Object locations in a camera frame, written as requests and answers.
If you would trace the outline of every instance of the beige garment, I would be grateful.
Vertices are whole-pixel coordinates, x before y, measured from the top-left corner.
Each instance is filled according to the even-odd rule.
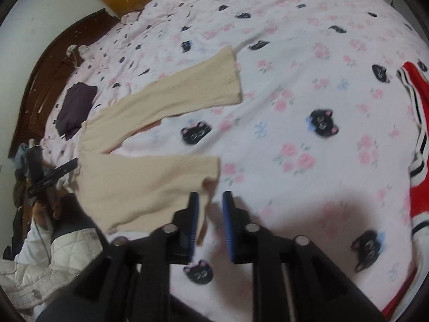
[[[208,156],[144,156],[128,158],[106,152],[143,127],[164,117],[216,105],[241,102],[231,47],[141,92],[124,97],[88,120],[79,147],[76,195],[85,212],[106,233],[151,232],[169,223],[187,206],[189,193],[209,196],[204,180],[219,178],[219,159]],[[200,211],[199,229],[204,212]]]

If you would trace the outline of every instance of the person's arm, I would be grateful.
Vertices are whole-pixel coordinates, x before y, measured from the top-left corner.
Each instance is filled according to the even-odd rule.
[[[14,261],[18,264],[40,265],[48,267],[51,261],[52,232],[47,230],[46,206],[36,202],[33,207],[31,228],[20,253]]]

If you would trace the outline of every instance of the white sleeve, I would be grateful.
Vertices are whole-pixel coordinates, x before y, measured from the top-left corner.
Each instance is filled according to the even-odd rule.
[[[14,261],[18,264],[49,266],[51,258],[52,232],[36,227],[34,218],[20,253]]]

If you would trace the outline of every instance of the metal bolt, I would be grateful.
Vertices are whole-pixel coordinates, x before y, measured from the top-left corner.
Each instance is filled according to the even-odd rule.
[[[248,232],[258,232],[260,229],[260,226],[258,224],[250,223],[246,225],[246,230]]]
[[[127,242],[128,238],[126,238],[125,236],[119,236],[113,240],[113,245],[119,247],[123,246]]]
[[[177,226],[175,226],[174,224],[167,224],[167,225],[164,225],[164,226],[162,227],[162,230],[163,230],[165,233],[173,233],[173,232],[176,232],[176,231],[178,230],[178,228],[177,228]]]
[[[295,242],[300,246],[306,246],[310,243],[310,239],[307,236],[298,236],[295,238]]]

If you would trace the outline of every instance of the bed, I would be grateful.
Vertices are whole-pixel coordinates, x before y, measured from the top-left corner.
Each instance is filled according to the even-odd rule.
[[[197,286],[176,267],[172,294],[213,321],[252,319],[250,268],[229,265],[223,241],[220,195],[231,190],[276,234],[309,236],[390,315],[386,308],[415,269],[408,168],[419,136],[396,71],[406,61],[423,70],[426,44],[383,0],[153,0],[80,49],[84,62],[65,89],[98,87],[91,118],[226,45],[237,56],[242,104],[165,118],[113,152],[221,157],[195,256],[211,264],[213,281]],[[55,129],[65,94],[41,141],[53,166],[78,157],[80,133],[65,141]],[[311,125],[317,109],[333,119],[328,138]],[[181,144],[181,130],[199,122],[212,132],[192,148]],[[350,247],[368,230],[378,232],[383,250],[359,270]]]

